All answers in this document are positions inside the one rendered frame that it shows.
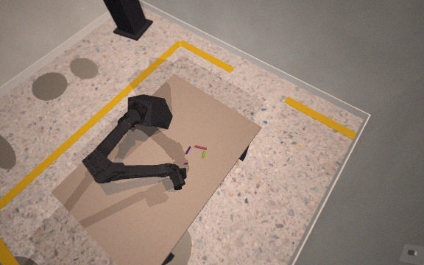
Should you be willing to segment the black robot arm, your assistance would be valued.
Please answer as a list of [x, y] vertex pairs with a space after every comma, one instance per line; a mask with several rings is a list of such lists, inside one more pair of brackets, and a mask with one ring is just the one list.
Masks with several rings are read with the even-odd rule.
[[[83, 159], [83, 164], [91, 173], [96, 183], [109, 183], [111, 181], [142, 177], [169, 176], [174, 184], [174, 190], [180, 190], [186, 184], [182, 171], [176, 164], [126, 166], [124, 163], [113, 163], [107, 158], [128, 130], [132, 127], [134, 128], [135, 124], [143, 124], [147, 108], [146, 105], [134, 102], [132, 108], [127, 111], [127, 114], [125, 113], [126, 115], [124, 114], [125, 116], [122, 116], [118, 120], [118, 124], [121, 123], [119, 125], [117, 124], [98, 147]], [[124, 166], [126, 169], [124, 169]]]

